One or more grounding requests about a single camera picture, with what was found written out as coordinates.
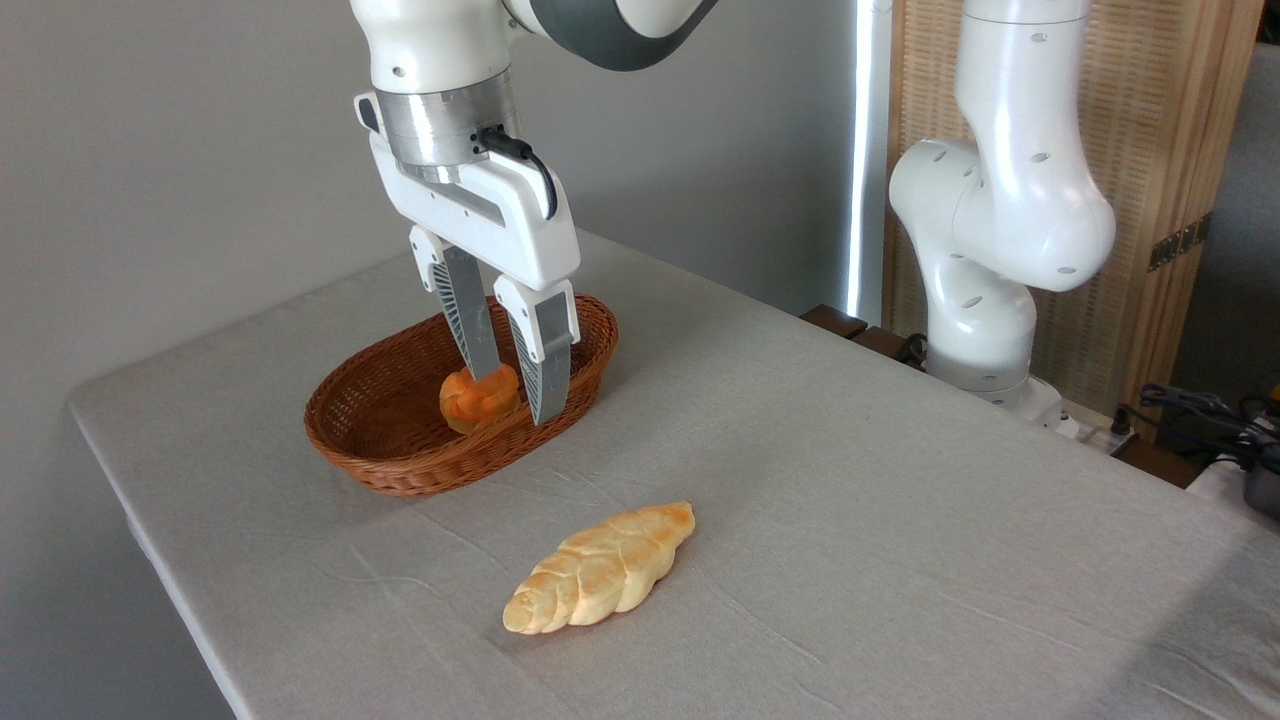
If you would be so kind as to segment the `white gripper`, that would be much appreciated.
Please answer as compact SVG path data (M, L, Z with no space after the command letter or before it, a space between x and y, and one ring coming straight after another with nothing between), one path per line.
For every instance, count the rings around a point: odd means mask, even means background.
M564 281L581 263L567 200L559 197L549 217L543 173L498 154L458 167L454 183L439 184L404 173L379 135L371 133L369 145L392 205L416 224L410 243L419 274L440 300L472 378L500 369L480 260L508 275L495 279L494 291L509 320L532 421L561 414L571 348L580 341L573 287Z

